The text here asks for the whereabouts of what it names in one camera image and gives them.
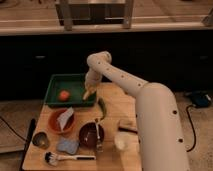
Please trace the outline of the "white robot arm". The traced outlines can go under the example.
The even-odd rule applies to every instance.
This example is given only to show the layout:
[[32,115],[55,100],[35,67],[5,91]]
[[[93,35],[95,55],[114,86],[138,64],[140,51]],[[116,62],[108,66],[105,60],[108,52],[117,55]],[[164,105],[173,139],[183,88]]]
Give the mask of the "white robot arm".
[[107,51],[87,57],[84,99],[97,90],[102,77],[135,98],[136,124],[142,171],[190,171],[180,115],[173,92],[111,64]]

